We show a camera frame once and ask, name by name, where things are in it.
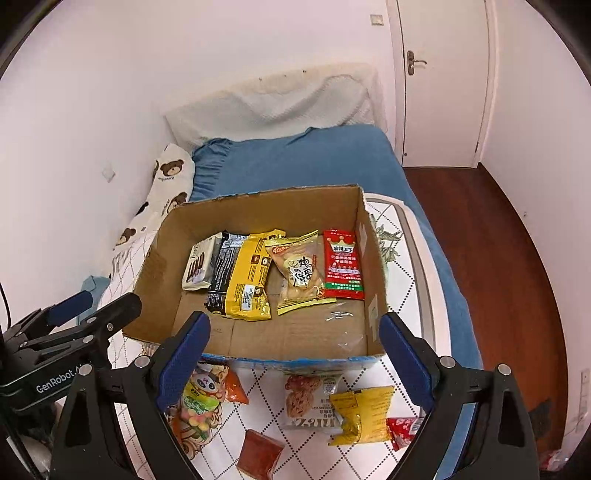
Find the small red snack packet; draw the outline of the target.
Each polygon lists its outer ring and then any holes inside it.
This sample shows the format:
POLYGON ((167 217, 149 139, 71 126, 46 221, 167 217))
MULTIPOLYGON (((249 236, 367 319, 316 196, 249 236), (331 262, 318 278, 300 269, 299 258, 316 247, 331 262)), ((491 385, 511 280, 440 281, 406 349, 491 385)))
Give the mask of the small red snack packet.
POLYGON ((422 417, 393 417, 387 419, 393 449, 408 447, 415 439, 423 423, 422 417))

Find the watermelon candy bag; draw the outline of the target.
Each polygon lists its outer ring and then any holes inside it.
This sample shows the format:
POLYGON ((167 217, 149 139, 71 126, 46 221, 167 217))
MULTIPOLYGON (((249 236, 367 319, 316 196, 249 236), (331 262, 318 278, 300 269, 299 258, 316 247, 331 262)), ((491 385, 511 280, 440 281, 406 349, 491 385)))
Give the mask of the watermelon candy bag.
POLYGON ((200 445, 211 441, 221 423, 223 394, 221 386, 209 377, 188 382, 180 400, 180 419, 190 427, 190 438, 200 445))

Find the yellow snack bag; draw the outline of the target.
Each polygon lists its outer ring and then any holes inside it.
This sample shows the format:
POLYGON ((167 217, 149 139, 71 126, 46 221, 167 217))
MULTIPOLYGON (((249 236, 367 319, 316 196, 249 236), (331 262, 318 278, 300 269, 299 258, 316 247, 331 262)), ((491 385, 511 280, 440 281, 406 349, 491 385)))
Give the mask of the yellow snack bag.
POLYGON ((387 415, 394 386, 372 387, 329 396, 332 409, 342 417, 342 432, 329 446, 380 443, 390 439, 387 415))

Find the chocolate stick biscuit box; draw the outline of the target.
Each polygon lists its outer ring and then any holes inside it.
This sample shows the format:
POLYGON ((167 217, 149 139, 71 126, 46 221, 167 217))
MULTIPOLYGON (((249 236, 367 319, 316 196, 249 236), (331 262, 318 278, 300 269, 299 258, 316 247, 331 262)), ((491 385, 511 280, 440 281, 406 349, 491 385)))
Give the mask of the chocolate stick biscuit box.
POLYGON ((222 239, 223 234, 218 232, 191 247, 181 280, 183 290, 200 291, 211 286, 222 239))

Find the orange panda snack bag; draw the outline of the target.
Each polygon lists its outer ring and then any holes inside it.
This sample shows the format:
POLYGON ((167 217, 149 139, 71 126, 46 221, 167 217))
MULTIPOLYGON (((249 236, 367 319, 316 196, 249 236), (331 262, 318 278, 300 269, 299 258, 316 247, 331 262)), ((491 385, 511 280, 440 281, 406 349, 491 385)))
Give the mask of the orange panda snack bag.
POLYGON ((200 362, 191 373, 189 384, 198 394, 218 402, 249 404, 238 375, 227 365, 200 362))

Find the yellow black biscuit pack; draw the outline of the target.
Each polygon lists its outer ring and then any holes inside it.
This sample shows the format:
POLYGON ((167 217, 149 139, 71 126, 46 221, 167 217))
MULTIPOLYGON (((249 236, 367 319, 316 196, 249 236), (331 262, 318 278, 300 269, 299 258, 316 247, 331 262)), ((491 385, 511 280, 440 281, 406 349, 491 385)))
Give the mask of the yellow black biscuit pack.
POLYGON ((284 237, 286 232, 280 229, 249 235, 224 231, 208 288, 206 309, 235 320, 270 320, 270 302, 264 287, 273 260, 264 242, 284 237))

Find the dark red hawthorn packet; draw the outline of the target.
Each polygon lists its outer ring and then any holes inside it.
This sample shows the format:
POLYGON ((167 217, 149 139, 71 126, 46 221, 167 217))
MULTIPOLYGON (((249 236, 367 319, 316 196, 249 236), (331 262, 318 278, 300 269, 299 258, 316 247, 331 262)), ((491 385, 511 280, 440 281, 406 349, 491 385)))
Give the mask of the dark red hawthorn packet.
POLYGON ((271 480, 283 449, 283 442, 249 429, 245 432, 236 467, 249 478, 271 480))

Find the white walnut snack bag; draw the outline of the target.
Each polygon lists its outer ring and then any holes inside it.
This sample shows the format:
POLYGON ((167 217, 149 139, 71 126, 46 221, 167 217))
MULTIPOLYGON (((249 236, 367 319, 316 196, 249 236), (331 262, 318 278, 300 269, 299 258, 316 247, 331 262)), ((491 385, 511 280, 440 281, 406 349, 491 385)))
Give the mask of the white walnut snack bag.
POLYGON ((329 396, 338 391, 341 373, 284 375, 284 407, 281 426, 337 433, 339 415, 332 409, 329 396))

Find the yellow rice cracker bag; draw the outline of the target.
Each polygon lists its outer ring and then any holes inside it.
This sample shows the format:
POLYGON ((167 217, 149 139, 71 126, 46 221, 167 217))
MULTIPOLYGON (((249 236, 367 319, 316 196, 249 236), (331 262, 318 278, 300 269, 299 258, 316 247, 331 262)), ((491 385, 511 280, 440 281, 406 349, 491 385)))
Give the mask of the yellow rice cracker bag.
POLYGON ((318 269, 318 230, 300 237, 267 239, 264 247, 284 278, 277 314, 337 302, 325 296, 324 277, 318 269))

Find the red spicy snack packet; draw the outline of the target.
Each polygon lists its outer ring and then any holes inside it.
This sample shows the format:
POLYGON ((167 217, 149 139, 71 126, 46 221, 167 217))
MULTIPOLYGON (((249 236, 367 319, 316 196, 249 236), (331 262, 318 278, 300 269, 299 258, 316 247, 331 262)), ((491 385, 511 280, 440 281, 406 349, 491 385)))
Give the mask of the red spicy snack packet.
POLYGON ((322 232, 325 251, 325 297, 365 299, 356 234, 352 231, 322 232))

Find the white headboard pillow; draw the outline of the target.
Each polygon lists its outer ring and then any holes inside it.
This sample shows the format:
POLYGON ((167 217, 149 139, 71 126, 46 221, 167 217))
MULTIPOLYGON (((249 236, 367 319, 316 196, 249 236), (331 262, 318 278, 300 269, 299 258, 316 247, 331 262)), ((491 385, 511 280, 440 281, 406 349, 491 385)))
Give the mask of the white headboard pillow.
POLYGON ((190 100, 164 114, 176 143, 274 139, 308 128, 367 124, 388 131, 377 69, 338 63, 258 77, 190 100))

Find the blue bed sheet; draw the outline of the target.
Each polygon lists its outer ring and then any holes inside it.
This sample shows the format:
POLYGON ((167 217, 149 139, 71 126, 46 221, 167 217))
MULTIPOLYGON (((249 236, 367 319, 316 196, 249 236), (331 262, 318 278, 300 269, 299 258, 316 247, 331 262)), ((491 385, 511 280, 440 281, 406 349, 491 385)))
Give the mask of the blue bed sheet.
MULTIPOLYGON (((191 201, 240 193, 356 184, 398 199, 415 214, 445 296, 451 352, 463 366, 483 365, 468 303, 385 133, 373 125, 308 129, 271 140, 212 139, 192 153, 191 201)), ((318 434, 291 434, 281 479, 384 479, 401 459, 385 444, 329 447, 318 434)))

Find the white door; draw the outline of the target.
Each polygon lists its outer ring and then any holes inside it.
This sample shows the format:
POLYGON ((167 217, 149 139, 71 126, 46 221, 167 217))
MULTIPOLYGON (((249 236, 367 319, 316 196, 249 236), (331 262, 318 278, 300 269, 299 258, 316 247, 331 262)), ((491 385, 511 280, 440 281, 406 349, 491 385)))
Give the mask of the white door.
POLYGON ((473 167, 490 77, 485 1, 388 1, 394 80, 394 151, 405 167, 473 167), (428 62, 407 73, 407 51, 428 62))

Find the wall socket plate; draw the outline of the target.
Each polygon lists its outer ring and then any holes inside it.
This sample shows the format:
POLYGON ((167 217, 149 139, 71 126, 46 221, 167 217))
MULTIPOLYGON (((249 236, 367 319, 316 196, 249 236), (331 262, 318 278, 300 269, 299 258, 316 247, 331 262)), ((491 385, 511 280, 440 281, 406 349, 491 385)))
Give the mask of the wall socket plate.
POLYGON ((111 166, 104 167, 101 174, 107 183, 110 183, 115 177, 115 172, 111 166))

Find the wall light switch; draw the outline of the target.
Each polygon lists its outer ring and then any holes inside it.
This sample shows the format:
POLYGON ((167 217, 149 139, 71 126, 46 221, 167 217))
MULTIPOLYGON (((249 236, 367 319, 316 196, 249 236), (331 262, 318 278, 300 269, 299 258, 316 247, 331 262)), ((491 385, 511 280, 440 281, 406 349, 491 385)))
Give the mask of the wall light switch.
POLYGON ((380 14, 370 14, 370 24, 373 26, 383 26, 385 24, 384 17, 380 14))

